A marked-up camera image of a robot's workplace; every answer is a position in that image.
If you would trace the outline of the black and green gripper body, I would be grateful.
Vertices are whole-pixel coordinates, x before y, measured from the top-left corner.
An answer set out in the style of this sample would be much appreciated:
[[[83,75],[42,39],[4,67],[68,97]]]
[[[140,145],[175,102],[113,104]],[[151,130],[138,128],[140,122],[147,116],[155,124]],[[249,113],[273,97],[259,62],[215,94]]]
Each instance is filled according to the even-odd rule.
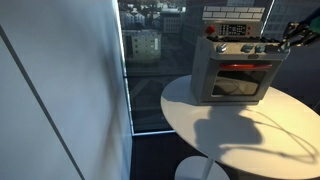
[[[312,45],[320,40],[320,8],[301,22],[302,45]]]

